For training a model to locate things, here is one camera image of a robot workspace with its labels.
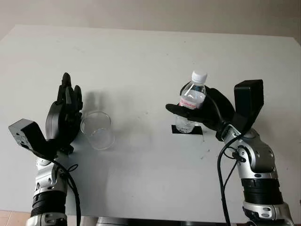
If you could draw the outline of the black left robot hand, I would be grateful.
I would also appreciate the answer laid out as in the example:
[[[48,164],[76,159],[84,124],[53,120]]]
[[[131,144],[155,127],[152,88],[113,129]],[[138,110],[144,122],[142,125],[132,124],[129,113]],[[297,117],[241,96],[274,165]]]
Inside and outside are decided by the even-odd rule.
[[[52,103],[46,119],[46,137],[56,151],[73,152],[71,143],[79,133],[83,101],[80,86],[72,87],[71,77],[64,73],[57,100]]]

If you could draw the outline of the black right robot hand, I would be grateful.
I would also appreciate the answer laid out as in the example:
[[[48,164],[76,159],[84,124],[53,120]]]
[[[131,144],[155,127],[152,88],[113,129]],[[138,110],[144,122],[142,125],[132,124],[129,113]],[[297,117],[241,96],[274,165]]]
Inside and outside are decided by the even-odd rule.
[[[223,141],[222,133],[234,117],[231,102],[217,89],[206,87],[206,97],[199,109],[191,110],[179,104],[166,104],[166,109],[189,121],[200,122],[216,132],[216,138]]]

